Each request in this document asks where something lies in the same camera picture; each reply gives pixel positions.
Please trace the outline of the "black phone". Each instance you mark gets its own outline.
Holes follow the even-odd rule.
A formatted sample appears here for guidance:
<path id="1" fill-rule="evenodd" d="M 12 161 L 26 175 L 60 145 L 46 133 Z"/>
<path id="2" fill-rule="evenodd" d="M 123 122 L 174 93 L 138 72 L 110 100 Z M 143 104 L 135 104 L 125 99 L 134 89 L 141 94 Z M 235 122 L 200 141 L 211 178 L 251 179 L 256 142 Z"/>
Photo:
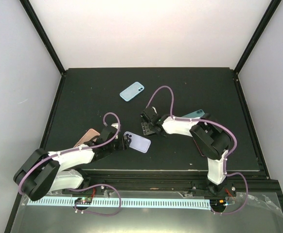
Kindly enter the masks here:
<path id="1" fill-rule="evenodd" d="M 141 113 L 141 117 L 144 121 L 150 121 L 151 120 L 151 112 L 149 112 L 148 110 L 144 110 Z"/>

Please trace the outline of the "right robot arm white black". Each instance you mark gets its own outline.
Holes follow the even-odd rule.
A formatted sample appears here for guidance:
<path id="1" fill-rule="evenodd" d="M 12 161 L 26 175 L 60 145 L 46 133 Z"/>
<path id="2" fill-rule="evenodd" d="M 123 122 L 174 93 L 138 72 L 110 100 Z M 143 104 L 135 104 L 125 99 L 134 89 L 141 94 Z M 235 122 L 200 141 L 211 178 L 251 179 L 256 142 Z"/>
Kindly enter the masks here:
<path id="1" fill-rule="evenodd" d="M 226 163 L 232 136 L 218 123 L 211 123 L 209 114 L 196 118 L 161 116 L 154 107 L 147 107 L 142 111 L 141 118 L 144 135 L 179 134 L 191 137 L 208 161 L 206 190 L 213 196 L 224 191 L 223 181 L 227 176 Z"/>

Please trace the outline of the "lilac phone case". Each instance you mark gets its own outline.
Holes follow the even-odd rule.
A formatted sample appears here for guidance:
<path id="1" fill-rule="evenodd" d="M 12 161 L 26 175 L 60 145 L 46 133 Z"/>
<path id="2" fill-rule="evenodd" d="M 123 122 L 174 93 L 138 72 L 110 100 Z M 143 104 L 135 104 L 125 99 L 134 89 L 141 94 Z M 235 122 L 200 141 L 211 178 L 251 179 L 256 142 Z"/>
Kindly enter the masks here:
<path id="1" fill-rule="evenodd" d="M 128 131 L 126 131 L 124 135 L 126 135 L 131 140 L 129 145 L 131 149 L 134 149 L 141 153 L 148 152 L 151 145 L 151 141 L 149 139 Z"/>

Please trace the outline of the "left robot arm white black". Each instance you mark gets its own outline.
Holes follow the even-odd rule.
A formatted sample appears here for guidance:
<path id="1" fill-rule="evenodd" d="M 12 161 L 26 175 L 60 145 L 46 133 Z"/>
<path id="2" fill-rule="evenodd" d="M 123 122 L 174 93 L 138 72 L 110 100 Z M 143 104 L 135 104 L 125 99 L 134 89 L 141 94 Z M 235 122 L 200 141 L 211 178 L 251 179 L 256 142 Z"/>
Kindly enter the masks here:
<path id="1" fill-rule="evenodd" d="M 75 189 L 80 194 L 88 192 L 90 181 L 76 170 L 76 166 L 102 160 L 113 151 L 128 149 L 132 137 L 128 133 L 118 136 L 117 131 L 115 123 L 106 126 L 101 133 L 89 129 L 72 149 L 49 152 L 36 149 L 13 177 L 19 193 L 36 201 L 61 189 Z"/>

